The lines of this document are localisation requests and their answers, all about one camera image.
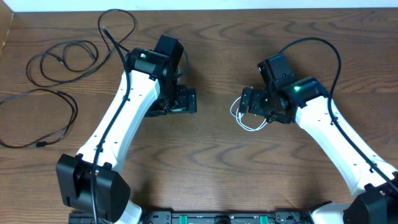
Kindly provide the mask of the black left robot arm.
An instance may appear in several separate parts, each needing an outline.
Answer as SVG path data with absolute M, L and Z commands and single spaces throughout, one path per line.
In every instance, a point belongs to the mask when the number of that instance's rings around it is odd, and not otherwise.
M 152 50 L 122 55 L 119 89 L 99 126 L 74 156 L 60 156 L 56 173 L 69 223 L 139 223 L 142 208 L 122 178 L 129 146 L 145 117 L 196 113 L 195 89 L 178 84 L 185 55 L 174 37 L 160 36 Z

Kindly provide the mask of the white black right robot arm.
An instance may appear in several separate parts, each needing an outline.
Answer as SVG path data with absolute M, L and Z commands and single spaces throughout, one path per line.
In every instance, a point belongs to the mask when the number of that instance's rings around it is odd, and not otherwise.
M 345 180 L 351 204 L 327 202 L 307 213 L 310 223 L 397 223 L 397 169 L 377 155 L 313 77 L 298 79 L 283 54 L 257 65 L 264 90 L 245 88 L 237 118 L 252 113 L 297 123 L 323 149 Z

